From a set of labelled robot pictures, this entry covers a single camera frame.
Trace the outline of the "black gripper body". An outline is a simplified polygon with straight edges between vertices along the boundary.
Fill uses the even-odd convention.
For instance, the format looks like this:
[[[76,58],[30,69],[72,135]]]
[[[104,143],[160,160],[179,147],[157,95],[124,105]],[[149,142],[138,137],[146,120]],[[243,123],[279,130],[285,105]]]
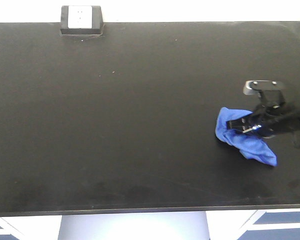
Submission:
[[[293,103],[287,103],[277,108],[265,107],[259,104],[248,116],[248,126],[252,128],[260,125],[260,128],[249,131],[248,135],[258,138],[272,138],[277,135],[291,134],[295,130],[295,124],[292,119],[281,120],[272,125],[265,124],[272,119],[285,116],[295,109],[296,107]]]

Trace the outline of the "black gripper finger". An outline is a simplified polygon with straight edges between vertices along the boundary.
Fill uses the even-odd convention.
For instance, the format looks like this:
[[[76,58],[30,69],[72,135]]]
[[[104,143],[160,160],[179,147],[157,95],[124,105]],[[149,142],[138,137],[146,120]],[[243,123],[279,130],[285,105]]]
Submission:
[[[262,125],[260,125],[260,124],[256,124],[256,125],[244,125],[242,127],[242,133],[247,134],[247,133],[250,133],[250,132],[256,132],[261,127],[262,127]]]
[[[226,122],[227,128],[250,128],[251,127],[252,117],[250,115],[246,115],[243,117],[239,117],[237,119],[228,120]]]

